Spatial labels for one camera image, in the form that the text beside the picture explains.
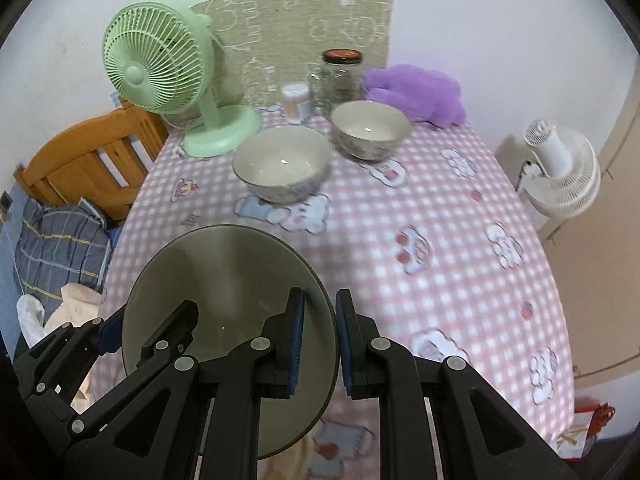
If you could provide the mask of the blue floral ceramic bowl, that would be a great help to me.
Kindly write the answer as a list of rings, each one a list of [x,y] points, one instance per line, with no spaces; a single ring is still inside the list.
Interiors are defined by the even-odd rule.
[[[282,126],[243,142],[234,154],[232,170],[262,200],[292,204],[318,191],[331,160],[331,143],[321,132]]]

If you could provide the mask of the green desk fan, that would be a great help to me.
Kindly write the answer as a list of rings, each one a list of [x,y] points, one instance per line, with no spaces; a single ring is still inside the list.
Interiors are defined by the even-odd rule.
[[[252,108],[217,104],[213,80],[220,48],[208,16],[181,3],[146,0],[111,19],[102,61],[117,92],[137,107],[160,116],[197,108],[200,117],[186,129],[181,149],[209,158],[235,150],[262,128]]]

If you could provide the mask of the pink checkered tablecloth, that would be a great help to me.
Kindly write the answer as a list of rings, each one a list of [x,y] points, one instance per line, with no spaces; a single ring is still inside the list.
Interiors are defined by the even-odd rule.
[[[546,443],[570,426],[574,386],[560,295],[513,186],[470,127],[420,126],[385,162],[334,153],[326,182],[266,203],[227,156],[183,154],[171,133],[125,222],[101,311],[122,306],[178,236],[238,224],[293,247],[329,294],[352,293],[382,336],[416,356],[467,360]]]

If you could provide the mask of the green-rimmed leaf pattern bowl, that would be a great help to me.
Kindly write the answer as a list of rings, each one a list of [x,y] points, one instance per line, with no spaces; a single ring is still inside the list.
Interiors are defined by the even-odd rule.
[[[290,400],[262,402],[258,439],[261,458],[286,450],[326,410],[338,349],[328,293],[306,260],[280,238],[248,226],[206,226],[161,249],[134,282],[126,303],[126,373],[134,372],[142,344],[184,300],[198,306],[198,325],[186,352],[204,362],[259,336],[265,320],[284,311],[293,287],[306,294],[298,382]]]

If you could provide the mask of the glass mug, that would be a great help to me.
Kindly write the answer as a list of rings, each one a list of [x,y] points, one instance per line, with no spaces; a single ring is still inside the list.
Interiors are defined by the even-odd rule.
[[[314,109],[324,118],[331,116],[332,104],[326,90],[328,71],[320,63],[306,65],[309,91]]]

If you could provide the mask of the small floral ceramic bowl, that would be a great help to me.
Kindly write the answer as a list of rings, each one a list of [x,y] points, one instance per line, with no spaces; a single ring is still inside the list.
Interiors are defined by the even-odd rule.
[[[336,145],[365,162],[390,158],[413,133],[403,112],[373,101],[343,103],[332,110],[331,122]]]

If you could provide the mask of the white standing fan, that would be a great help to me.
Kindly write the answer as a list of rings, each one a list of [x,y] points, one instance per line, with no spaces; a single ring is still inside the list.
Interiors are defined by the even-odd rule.
[[[585,212],[596,200],[601,171],[596,151],[577,130],[545,119],[524,131],[533,158],[524,162],[514,185],[533,208],[554,220],[568,220]]]

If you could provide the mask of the purple plush cushion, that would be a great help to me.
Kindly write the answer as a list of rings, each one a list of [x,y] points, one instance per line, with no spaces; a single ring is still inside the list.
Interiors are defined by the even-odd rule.
[[[367,100],[395,107],[413,122],[444,129],[466,122],[460,84],[437,70],[410,64],[371,68],[361,87]]]

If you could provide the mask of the cream cloth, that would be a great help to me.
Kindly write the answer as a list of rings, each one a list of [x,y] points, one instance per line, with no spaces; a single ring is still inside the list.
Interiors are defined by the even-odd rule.
[[[86,285],[78,283],[66,284],[61,288],[61,304],[47,319],[43,329],[49,335],[58,326],[70,322],[74,327],[80,327],[85,322],[91,321],[99,314],[99,306],[102,304],[102,295]],[[79,414],[85,411],[94,402],[91,392],[91,378],[88,373],[75,393],[72,408]]]

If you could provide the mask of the wall power socket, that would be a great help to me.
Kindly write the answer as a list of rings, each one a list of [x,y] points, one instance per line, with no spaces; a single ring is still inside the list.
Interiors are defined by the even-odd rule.
[[[2,214],[6,214],[13,204],[11,196],[7,192],[3,192],[0,195],[0,210]]]

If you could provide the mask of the white plastic bag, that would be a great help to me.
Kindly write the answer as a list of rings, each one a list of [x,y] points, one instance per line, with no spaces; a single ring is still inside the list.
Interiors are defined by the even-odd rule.
[[[44,329],[44,307],[32,295],[22,295],[16,303],[16,312],[22,335],[32,348],[46,336]]]

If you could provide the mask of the cotton swab container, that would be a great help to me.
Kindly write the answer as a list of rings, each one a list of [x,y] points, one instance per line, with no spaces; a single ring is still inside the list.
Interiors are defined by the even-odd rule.
[[[282,108],[286,121],[291,125],[301,125],[311,118],[312,102],[309,84],[290,82],[281,88]]]

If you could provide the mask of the green patterned wall mat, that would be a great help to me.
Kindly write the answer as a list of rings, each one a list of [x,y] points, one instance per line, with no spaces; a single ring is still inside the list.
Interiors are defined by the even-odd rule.
[[[362,54],[383,67],[394,0],[208,0],[192,6],[212,20],[220,105],[269,106],[280,88],[306,81],[329,49]]]

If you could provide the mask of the glass jar with lid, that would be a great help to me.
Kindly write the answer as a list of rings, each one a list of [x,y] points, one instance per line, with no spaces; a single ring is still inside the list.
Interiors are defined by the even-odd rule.
[[[361,69],[362,53],[358,50],[334,48],[322,53],[321,93],[328,110],[360,98]]]

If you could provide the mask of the blue plaid bedding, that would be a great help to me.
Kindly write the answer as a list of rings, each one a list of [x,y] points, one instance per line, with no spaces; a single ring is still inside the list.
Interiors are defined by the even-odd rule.
[[[62,304],[67,284],[103,289],[112,256],[106,227],[103,212],[85,198],[59,207],[27,201],[15,249],[17,284],[40,301],[45,316]]]

